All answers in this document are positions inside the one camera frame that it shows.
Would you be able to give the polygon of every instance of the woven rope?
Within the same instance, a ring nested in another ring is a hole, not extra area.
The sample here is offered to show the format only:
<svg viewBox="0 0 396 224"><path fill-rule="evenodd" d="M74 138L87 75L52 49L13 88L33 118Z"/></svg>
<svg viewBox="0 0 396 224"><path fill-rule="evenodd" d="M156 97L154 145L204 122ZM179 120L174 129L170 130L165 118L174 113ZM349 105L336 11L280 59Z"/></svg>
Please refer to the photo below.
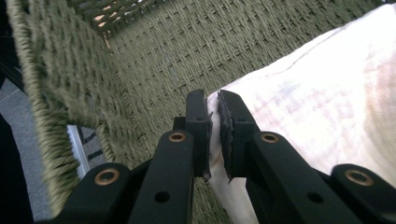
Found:
<svg viewBox="0 0 396 224"><path fill-rule="evenodd" d="M7 2L54 215L78 182L66 124L96 129L106 158L133 168L184 115L189 91L210 93L379 4L31 0L26 12ZM229 222L197 182L194 223Z"/></svg>

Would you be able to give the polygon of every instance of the woven texture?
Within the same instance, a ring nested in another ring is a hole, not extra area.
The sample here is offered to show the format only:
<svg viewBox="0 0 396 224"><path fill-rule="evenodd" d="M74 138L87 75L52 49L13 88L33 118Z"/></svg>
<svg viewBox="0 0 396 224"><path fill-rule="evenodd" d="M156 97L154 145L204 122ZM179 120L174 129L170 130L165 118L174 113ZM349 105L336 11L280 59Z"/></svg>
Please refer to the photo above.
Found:
<svg viewBox="0 0 396 224"><path fill-rule="evenodd" d="M54 215L78 182L66 124L96 129L107 160L133 168L184 115L189 91L217 90L380 4L7 2ZM201 180L193 221L229 222Z"/></svg>

